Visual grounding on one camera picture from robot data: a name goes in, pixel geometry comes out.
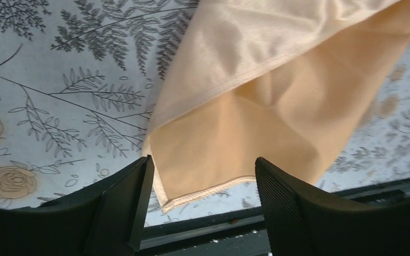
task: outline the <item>black plastic part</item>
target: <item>black plastic part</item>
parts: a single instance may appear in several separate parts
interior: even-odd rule
[[[84,255],[88,237],[94,239],[93,242],[97,244],[87,248],[89,256],[114,256],[118,255],[114,252],[118,253],[120,249],[123,250],[124,255],[132,255],[129,246],[123,248],[129,239],[127,235],[135,234],[137,231],[142,232],[144,220],[141,220],[140,216],[144,215],[143,212],[148,206],[154,171],[152,167],[151,159],[143,157],[106,179],[37,208],[0,209],[0,255]],[[129,190],[125,188],[138,182],[144,185],[142,187],[137,185]],[[132,225],[130,212],[137,212],[137,209],[143,209],[136,218],[142,223]],[[119,222],[121,219],[124,219],[133,231],[121,224]],[[124,237],[106,238],[109,230],[104,222],[110,220],[111,227],[114,228],[114,225],[122,227],[119,232],[117,232],[119,229],[115,228],[113,234],[125,234]],[[92,223],[95,234],[91,234]]]
[[[85,245],[87,256],[133,255],[139,251],[152,190],[151,157],[104,191]]]
[[[272,253],[410,255],[410,198],[369,205],[324,192],[263,158],[258,191]]]
[[[405,191],[410,194],[410,178],[333,194],[365,204],[391,205],[405,199]],[[271,250],[266,230],[262,229],[257,235],[250,232],[257,226],[265,227],[261,207],[152,226],[144,229],[141,253],[136,255],[255,256],[260,253],[266,256]],[[240,235],[230,236],[228,232],[233,231],[240,232]],[[223,237],[226,239],[219,240],[219,243],[210,243],[211,239]],[[229,244],[229,248],[223,250],[224,244]]]

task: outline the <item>beige cloth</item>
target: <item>beige cloth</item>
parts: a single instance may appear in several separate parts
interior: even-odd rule
[[[410,42],[410,0],[203,0],[144,154],[163,211],[255,181],[263,156],[315,183]]]

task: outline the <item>stitched edge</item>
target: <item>stitched edge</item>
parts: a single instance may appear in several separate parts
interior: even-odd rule
[[[347,28],[349,28],[349,27],[351,27],[351,26],[353,26],[357,23],[360,23],[360,22],[362,22],[366,19],[369,19],[373,15],[375,15],[375,14],[377,14],[377,13],[379,13],[379,12],[381,12],[381,11],[383,11],[383,10],[385,10],[385,9],[387,9],[387,8],[393,6],[394,4],[396,4],[398,2],[401,2],[401,1],[402,0],[394,0],[390,3],[388,3],[386,6],[379,9],[377,12],[372,13],[371,15],[360,15],[359,17],[355,18],[352,23],[349,23],[345,26],[342,26],[339,30],[336,30],[334,32],[329,32],[328,35],[323,36],[320,40],[314,41],[314,39],[316,39],[316,38],[311,38],[309,42],[304,43],[301,46],[298,46],[295,50],[291,51],[290,53],[286,53],[286,54],[281,55],[277,58],[262,62],[261,64],[257,65],[257,67],[255,67],[255,68],[253,68],[249,71],[245,71],[245,72],[242,72],[240,74],[237,74],[237,75],[229,78],[228,80],[211,87],[209,90],[207,90],[205,92],[198,93],[198,94],[192,96],[189,100],[174,103],[173,105],[171,105],[172,107],[170,107],[168,109],[164,109],[162,112],[160,112],[158,114],[158,116],[165,116],[165,118],[164,118],[165,121],[162,121],[159,125],[157,125],[156,127],[153,127],[151,129],[150,133],[152,133],[156,129],[160,128],[164,124],[167,124],[167,123],[171,122],[172,120],[189,113],[193,109],[202,106],[207,101],[209,101],[209,100],[211,100],[215,97],[218,97],[218,96],[220,96],[221,94],[223,94],[225,92],[234,90],[238,86],[257,78],[257,77],[263,75],[264,73],[269,72],[270,70],[272,70],[274,68],[280,67],[281,65],[285,64],[285,59],[287,59],[287,57],[290,57],[290,59],[295,58],[295,57],[303,54],[304,52],[314,48],[315,46],[321,44],[322,42],[329,39],[330,37],[337,34],[338,32],[342,31],[343,29],[347,29]],[[198,103],[196,103],[195,107],[193,107],[193,108],[186,108],[185,107],[185,105],[191,105],[192,102],[198,102]],[[147,140],[147,154],[152,155],[151,145],[150,145],[149,140]],[[238,185],[240,183],[244,183],[244,182],[248,182],[248,181],[256,181],[255,176],[239,177],[239,178],[230,180],[226,183],[223,183],[221,185],[213,186],[213,187],[210,187],[210,188],[205,189],[205,190],[197,191],[195,193],[187,194],[187,195],[184,195],[184,196],[177,197],[177,198],[169,200],[166,193],[165,193],[164,186],[163,186],[162,181],[161,181],[161,177],[159,175],[159,172],[158,172],[156,164],[155,164],[155,156],[153,156],[153,163],[154,163],[154,166],[155,166],[155,176],[154,176],[154,179],[153,179],[153,189],[155,190],[156,196],[158,197],[158,201],[161,205],[161,209],[162,209],[163,213],[167,213],[175,207],[190,203],[192,201],[195,201],[195,200],[207,197],[207,196],[210,196],[210,195],[215,194],[215,193],[217,193],[217,192],[219,192],[223,189],[230,188],[230,187]]]

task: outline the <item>floral patterned surface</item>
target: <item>floral patterned surface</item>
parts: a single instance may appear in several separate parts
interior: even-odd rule
[[[198,0],[0,1],[0,208],[36,207],[139,157],[148,120]],[[317,183],[336,191],[410,177],[410,47]],[[146,226],[260,206],[244,183]]]

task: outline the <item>leaf drawing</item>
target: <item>leaf drawing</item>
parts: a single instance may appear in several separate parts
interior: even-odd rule
[[[254,208],[254,205],[251,204],[251,203],[249,203],[249,202],[247,202],[245,198],[241,199],[241,206],[242,206],[244,209]]]
[[[82,52],[87,48],[96,60],[103,61],[105,56],[110,55],[118,67],[126,70],[125,59],[130,51],[128,39],[132,38],[136,47],[133,56],[137,58],[143,75],[147,74],[148,55],[155,46],[156,36],[160,34],[159,25],[164,21],[157,14],[194,9],[198,3],[175,0],[180,8],[164,10],[170,0],[133,0],[130,6],[127,6],[128,0],[102,0],[101,8],[96,8],[88,0],[74,2],[81,15],[79,17],[66,10],[61,11],[67,26],[58,27],[59,36],[54,38],[55,44],[51,45],[51,49]],[[164,33],[162,36],[169,37],[166,28],[161,30]],[[160,55],[163,60],[169,59],[164,53]]]
[[[155,108],[155,104],[149,105],[145,108],[145,111],[142,113],[136,113],[136,114],[131,114],[131,115],[126,115],[126,116],[121,116],[118,117],[117,119],[123,119],[123,118],[127,118],[127,117],[132,117],[132,116],[140,116],[143,117],[147,120],[150,120],[150,118],[152,117],[153,111]]]
[[[125,142],[131,144],[133,151],[139,152],[142,150],[141,147],[144,142],[143,136],[145,136],[145,134],[136,134],[133,136],[124,135],[95,113],[93,113],[93,115],[87,115],[87,117],[89,117],[90,120],[85,120],[83,121],[84,123],[96,125],[89,131],[87,137],[96,136],[95,146],[102,143],[103,147],[107,149],[108,153],[112,153],[114,158],[116,158],[117,155],[127,158],[125,152],[129,151],[129,149],[123,147],[123,143]]]
[[[157,212],[161,210],[161,205],[158,200],[155,200],[154,203],[148,205],[147,213]]]
[[[0,31],[5,33],[11,29],[18,36],[32,41],[31,28],[45,33],[46,25],[39,11],[50,15],[46,9],[48,6],[48,0],[0,0]]]
[[[50,165],[44,165],[44,166],[37,166],[37,165],[32,165],[30,171],[33,172],[41,172],[43,174],[59,174],[60,171],[58,169],[58,167],[60,167],[61,165],[64,164],[68,164],[68,165],[74,165],[74,163],[76,162],[81,162],[84,161],[85,159],[81,159],[81,160],[73,160],[73,161],[67,161],[67,162],[63,162],[62,160],[56,160],[53,164]]]
[[[63,74],[62,76],[65,89],[49,95],[89,94],[96,110],[102,109],[105,112],[113,108],[118,112],[125,112],[141,106],[139,101],[145,98],[141,91],[134,91],[132,86],[127,86],[125,83],[103,84],[105,78],[106,76],[100,75],[98,70],[92,74],[90,69],[84,71],[82,67],[79,67],[78,72],[75,72],[72,68],[68,75]]]
[[[178,45],[185,34],[191,18],[192,15],[185,9],[172,11],[161,17],[161,20],[164,22],[160,25],[160,35],[162,38],[159,40],[161,44],[158,45],[160,50],[156,53],[158,55],[156,58],[157,70],[161,79],[165,78],[170,62],[177,52]]]
[[[61,129],[59,128],[60,120],[54,116],[50,116],[45,110],[38,109],[34,106],[32,99],[24,87],[21,87],[26,93],[26,105],[24,107],[13,108],[9,113],[18,113],[24,111],[26,119],[18,122],[17,125],[29,124],[27,131],[28,136],[32,134],[37,141],[46,141],[45,151],[54,151],[54,157],[59,154],[64,158],[72,157],[72,143],[77,143],[78,150],[82,147],[87,147],[85,140],[79,138],[79,131],[75,129]]]
[[[230,197],[230,193],[228,192],[228,189],[224,189],[222,191],[219,191],[219,192],[215,193],[214,195],[219,196],[219,197],[226,197],[226,198]]]

